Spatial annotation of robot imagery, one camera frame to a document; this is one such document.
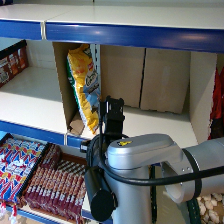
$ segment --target yellow chip bag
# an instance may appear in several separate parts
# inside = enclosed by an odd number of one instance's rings
[[[82,121],[92,133],[95,133],[99,124],[97,109],[100,89],[89,44],[69,50],[67,70]]]

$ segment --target blue shelf edge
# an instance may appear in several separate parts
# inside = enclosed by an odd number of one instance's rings
[[[0,37],[42,40],[40,22],[0,20],[0,30]]]
[[[50,41],[224,53],[224,30],[46,23]]]
[[[86,218],[86,219],[91,219],[91,220],[95,220],[92,216],[92,214],[89,211],[86,210],[82,210],[82,217]],[[113,224],[113,220],[112,219],[108,219],[105,222],[102,222],[103,224]]]
[[[71,147],[79,149],[81,142],[84,140],[86,140],[86,139],[81,138],[81,137],[67,135],[67,146],[71,146]]]
[[[13,124],[6,121],[0,120],[0,131],[40,139],[59,145],[64,145],[64,134],[27,127],[19,124]]]
[[[12,212],[12,207],[6,206],[6,210],[9,211],[9,212]],[[20,209],[17,209],[17,214],[18,215],[21,215],[23,217],[26,217],[28,219],[33,219],[33,220],[35,220],[37,222],[40,222],[40,223],[45,223],[45,224],[60,224],[59,222],[55,222],[55,221],[52,221],[52,220],[43,218],[41,216],[38,216],[38,215],[35,215],[35,214],[32,214],[32,213],[26,212],[26,211],[23,211],[23,210],[20,210]]]

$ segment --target cardboard divider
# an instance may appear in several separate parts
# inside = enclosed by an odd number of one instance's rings
[[[139,107],[144,48],[102,45],[100,57],[102,99],[110,95]]]
[[[58,81],[62,96],[62,102],[64,107],[64,114],[67,127],[69,127],[70,122],[72,121],[75,113],[78,111],[78,106],[75,101],[75,96],[72,90],[72,87],[68,80],[67,68],[66,68],[66,59],[68,51],[70,49],[76,49],[80,44],[75,43],[59,43],[53,42],[55,63],[58,73]]]
[[[190,120],[198,143],[209,136],[217,54],[191,53]]]
[[[189,76],[190,52],[147,49],[141,109],[181,113]]]

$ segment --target black cable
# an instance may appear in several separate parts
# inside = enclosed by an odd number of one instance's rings
[[[138,185],[138,186],[161,186],[161,185],[172,185],[172,184],[177,184],[181,182],[187,182],[187,181],[192,181],[192,180],[197,180],[197,179],[202,179],[206,177],[211,177],[211,176],[217,176],[224,174],[224,166],[221,167],[216,167],[212,169],[207,169],[207,170],[202,170],[199,172],[195,173],[189,173],[189,174],[183,174],[179,176],[174,176],[174,177],[166,177],[166,178],[157,178],[157,179],[135,179],[135,178],[125,178],[122,176],[119,176],[115,173],[113,173],[105,164],[103,158],[102,158],[102,144],[103,144],[103,139],[102,139],[102,118],[99,117],[99,129],[100,129],[100,136],[99,136],[99,157],[100,157],[100,162],[105,170],[105,172],[112,177],[113,179],[120,181],[122,183],[126,184],[131,184],[131,185]]]

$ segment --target robotic arm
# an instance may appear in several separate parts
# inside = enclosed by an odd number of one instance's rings
[[[186,149],[164,134],[128,138],[122,134],[123,104],[122,99],[110,97],[100,103],[100,135],[83,144],[87,194],[97,221],[105,221],[113,212],[114,224],[150,224],[150,186],[166,185],[176,203],[224,192],[224,138]],[[163,178],[150,180],[148,165],[155,163],[161,163]]]

